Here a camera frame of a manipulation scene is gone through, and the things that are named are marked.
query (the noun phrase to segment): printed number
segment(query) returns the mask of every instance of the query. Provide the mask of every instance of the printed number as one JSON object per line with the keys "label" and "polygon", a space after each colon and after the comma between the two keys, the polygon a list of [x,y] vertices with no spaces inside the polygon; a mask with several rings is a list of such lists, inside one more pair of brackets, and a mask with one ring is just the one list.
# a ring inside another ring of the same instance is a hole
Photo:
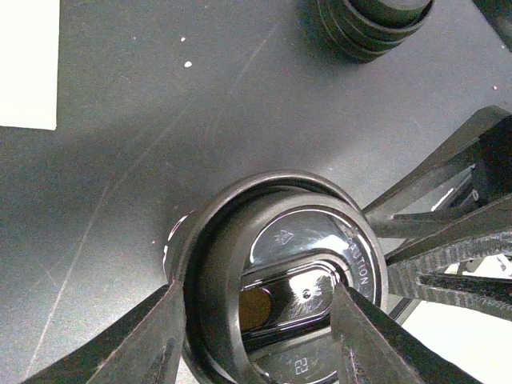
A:
{"label": "printed number", "polygon": [[295,374],[299,376],[300,374],[303,374],[304,372],[307,372],[308,366],[307,366],[307,358],[303,358],[301,360],[297,360],[295,362]]}

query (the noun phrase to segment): white paper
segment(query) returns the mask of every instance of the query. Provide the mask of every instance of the white paper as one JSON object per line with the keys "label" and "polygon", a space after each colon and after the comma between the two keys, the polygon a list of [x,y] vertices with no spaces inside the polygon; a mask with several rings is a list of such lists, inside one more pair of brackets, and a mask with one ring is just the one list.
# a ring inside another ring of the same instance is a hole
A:
{"label": "white paper", "polygon": [[59,0],[0,0],[0,126],[57,125]]}

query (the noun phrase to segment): scratch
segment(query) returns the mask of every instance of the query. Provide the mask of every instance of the scratch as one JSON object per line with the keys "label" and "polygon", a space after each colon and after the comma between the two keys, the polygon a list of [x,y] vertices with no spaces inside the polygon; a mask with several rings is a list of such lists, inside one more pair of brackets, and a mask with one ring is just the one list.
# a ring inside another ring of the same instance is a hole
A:
{"label": "scratch", "polygon": [[169,131],[174,128],[174,126],[176,125],[177,122],[179,122],[182,117],[185,115],[186,112],[188,112],[188,110],[190,109],[190,106],[193,104],[193,102],[195,101],[196,98],[192,98],[189,103],[186,105],[185,108],[183,108],[183,110],[178,114],[178,116],[176,117],[176,119],[166,128],[164,129],[163,132],[160,133],[160,135],[155,139],[153,140],[153,142],[150,144],[150,146],[148,146],[146,148],[146,150],[138,157],[135,159],[135,161],[132,163],[132,165],[125,171],[124,174],[122,174],[122,176],[120,177],[119,180],[116,181],[116,183],[114,184],[114,186],[112,187],[112,190],[110,191],[109,195],[106,197],[106,200],[108,200],[109,198],[112,197],[112,195],[114,194],[114,192],[121,186],[121,184],[124,183],[124,181],[128,178],[128,176],[130,176],[130,174],[132,173],[132,171],[141,163],[142,160],[144,160],[144,158],[146,158],[146,156],[149,154],[149,152],[151,152],[151,150],[153,148],[156,147],[156,145],[164,139],[164,137],[169,133]]}
{"label": "scratch", "polygon": [[42,342],[45,339],[46,332],[48,331],[48,327],[50,326],[50,323],[52,319],[54,318],[55,311],[58,307],[58,304],[60,303],[62,299],[62,293],[64,292],[64,289],[67,286],[68,281],[70,280],[71,273],[73,272],[73,268],[77,263],[77,260],[79,256],[82,254],[82,249],[84,244],[86,243],[87,236],[89,235],[89,231],[91,227],[93,226],[94,221],[96,220],[96,217],[98,216],[98,212],[100,208],[102,207],[103,202],[105,201],[106,192],[109,189],[109,183],[106,184],[105,189],[103,190],[102,196],[99,199],[98,204],[96,205],[96,208],[94,209],[94,212],[92,216],[90,217],[89,223],[87,224],[86,231],[84,232],[82,239],[80,240],[80,244],[78,245],[77,253],[74,255],[73,261],[70,265],[70,268],[68,269],[66,273],[66,277],[64,278],[64,282],[61,285],[61,289],[59,290],[57,294],[57,298],[55,299],[54,305],[51,308],[50,313],[48,314],[48,319],[46,320],[45,326],[42,329],[41,336],[39,337],[38,344],[35,347],[34,354],[32,355],[32,358],[30,359],[29,366],[26,368],[25,375],[23,376],[23,380],[27,380],[30,374],[30,370],[32,370],[32,366],[34,366],[35,360],[38,357],[39,350],[41,349]]}
{"label": "scratch", "polygon": [[162,352],[162,360],[160,361],[160,367],[158,368],[158,375],[157,375],[157,378],[155,380],[156,382],[158,382],[158,380],[160,379],[160,375],[162,374],[163,365],[166,362],[166,351],[167,351],[167,346],[164,346],[163,347],[163,352]]}
{"label": "scratch", "polygon": [[356,384],[359,384],[359,378],[358,378],[358,364],[356,363],[356,360],[355,360],[355,355],[354,355],[354,352],[352,351],[352,348],[350,348],[350,363],[352,364],[352,369],[354,370],[354,378],[355,378],[355,382]]}
{"label": "scratch", "polygon": [[416,124],[419,129],[422,129],[422,125],[419,122],[417,122],[415,118],[413,118],[413,123]]}
{"label": "scratch", "polygon": [[82,2],[77,2],[76,4],[71,4],[70,7],[76,8],[77,6],[85,6],[85,5],[92,3],[92,1],[93,0],[83,0]]}
{"label": "scratch", "polygon": [[249,57],[249,60],[247,60],[246,64],[244,65],[244,67],[242,68],[242,70],[240,71],[240,73],[238,74],[236,79],[234,80],[233,85],[230,88],[230,92],[227,94],[228,98],[231,98],[231,95],[233,94],[234,90],[236,89],[236,87],[238,86],[238,84],[240,83],[242,78],[245,76],[245,74],[249,70],[250,64],[254,61],[256,56],[258,56],[258,54],[263,49],[263,47],[268,43],[269,39],[275,33],[278,26],[279,26],[279,24],[276,24],[275,26],[272,27],[272,29],[269,31],[267,36],[262,40],[262,42],[259,43],[259,46],[256,47],[256,49],[254,50],[252,55]]}
{"label": "scratch", "polygon": [[57,283],[55,282],[54,278],[51,277],[51,274],[50,272],[48,271],[48,269],[44,268],[44,271],[46,272],[46,276],[48,276],[48,279],[51,281],[51,283],[54,285],[54,286],[57,286]]}
{"label": "scratch", "polygon": [[137,134],[135,136],[133,136],[131,140],[128,141],[128,143],[125,145],[125,147],[121,151],[119,151],[119,153],[117,154],[115,159],[119,160],[119,158],[124,153],[131,150],[134,147],[134,145],[137,143],[137,141],[141,138],[141,136],[143,136],[144,133],[147,132],[150,127],[151,127],[151,123],[149,123],[147,126],[142,126],[142,128],[137,131]]}
{"label": "scratch", "polygon": [[[231,96],[233,96],[234,90],[237,89],[238,84],[240,83],[240,81],[243,79],[243,77],[246,75],[247,71],[249,70],[250,65],[252,64],[252,62],[254,61],[256,56],[258,56],[258,54],[261,52],[263,47],[268,43],[269,39],[275,33],[275,31],[278,28],[278,26],[279,26],[279,24],[274,25],[272,27],[272,29],[269,31],[269,33],[266,35],[266,37],[262,40],[262,42],[260,42],[259,45],[256,47],[256,49],[253,51],[252,55],[249,57],[249,59],[247,60],[246,64],[243,66],[242,70],[237,75],[236,79],[233,82],[233,85],[231,86],[229,92],[227,93],[226,104],[227,104],[227,102],[229,100],[231,100]],[[221,108],[220,111],[217,114],[217,117],[215,119],[215,123],[213,125],[213,127],[214,127],[213,128],[213,132],[214,132],[214,134],[217,131],[217,128],[218,128],[218,126],[220,124],[222,116],[224,115],[225,112],[226,112],[226,105],[224,105],[224,107]]]}
{"label": "scratch", "polygon": [[[68,253],[72,251],[72,249],[74,248],[74,246],[71,247],[71,249],[68,250]],[[68,254],[64,254],[63,256],[61,256],[61,258],[59,260],[57,260],[57,262],[55,264],[53,264],[51,266],[51,268],[48,269],[49,272],[51,272],[56,266],[58,266],[62,260],[64,260],[64,258],[66,258],[66,255]],[[16,301],[16,303],[20,303],[23,301],[23,299],[34,289],[36,288],[39,284],[41,284],[43,281],[44,281],[45,277],[42,276],[39,280],[37,280],[34,284],[32,284],[32,286],[30,288],[28,288]],[[8,306],[3,306],[8,312],[12,312],[13,310],[15,310],[17,307],[18,307],[18,304],[14,304],[13,306],[11,307],[8,307]]]}

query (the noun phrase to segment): black table surface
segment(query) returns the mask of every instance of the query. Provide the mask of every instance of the black table surface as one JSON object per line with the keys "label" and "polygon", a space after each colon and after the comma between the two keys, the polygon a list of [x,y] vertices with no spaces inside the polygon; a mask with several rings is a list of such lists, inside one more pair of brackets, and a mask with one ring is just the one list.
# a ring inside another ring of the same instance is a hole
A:
{"label": "black table surface", "polygon": [[163,284],[170,227],[228,183],[308,170],[365,206],[477,109],[512,108],[510,52],[471,1],[365,65],[311,41],[310,6],[62,1],[58,127],[0,129],[0,382]]}

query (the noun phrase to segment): black rubber ring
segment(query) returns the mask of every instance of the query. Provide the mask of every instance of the black rubber ring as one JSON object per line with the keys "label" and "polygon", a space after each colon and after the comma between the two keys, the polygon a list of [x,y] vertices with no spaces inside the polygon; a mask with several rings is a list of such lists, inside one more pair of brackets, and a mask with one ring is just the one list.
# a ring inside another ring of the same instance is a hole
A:
{"label": "black rubber ring", "polygon": [[350,23],[356,26],[358,30],[364,34],[367,34],[372,38],[388,42],[396,42],[398,40],[402,40],[416,32],[427,19],[434,3],[434,0],[430,1],[429,5],[423,10],[421,16],[413,25],[405,28],[389,28],[380,26],[368,18],[365,18],[354,8],[354,6],[352,6],[349,0],[328,1],[330,1],[330,6],[334,12],[335,17],[345,16],[350,21]]}
{"label": "black rubber ring", "polygon": [[334,42],[338,45],[338,47],[346,54],[351,56],[352,58],[356,58],[361,62],[372,62],[376,58],[380,58],[384,52],[373,52],[371,50],[366,49],[364,46],[359,45],[357,42],[349,38],[343,30],[336,27],[334,20],[329,18],[330,13],[326,14],[326,0],[317,0],[318,10],[320,13],[320,19],[328,35],[332,38]]}
{"label": "black rubber ring", "polygon": [[359,13],[389,28],[405,28],[418,20],[429,0],[350,0]]}
{"label": "black rubber ring", "polygon": [[327,6],[326,12],[330,13],[330,16],[334,20],[334,24],[336,25],[336,27],[338,29],[343,30],[343,32],[347,36],[349,36],[350,38],[352,38],[353,40],[355,40],[356,42],[358,42],[359,44],[361,44],[368,50],[372,50],[373,52],[388,51],[388,50],[395,48],[396,46],[399,46],[405,40],[407,40],[407,38],[403,38],[403,39],[397,40],[395,42],[388,42],[388,41],[384,41],[384,40],[378,40],[378,39],[373,38],[367,34],[364,34],[356,26],[354,26],[349,21],[349,19],[346,18],[345,16],[340,15],[340,16],[335,17],[330,3],[328,1],[324,2],[324,3]]}

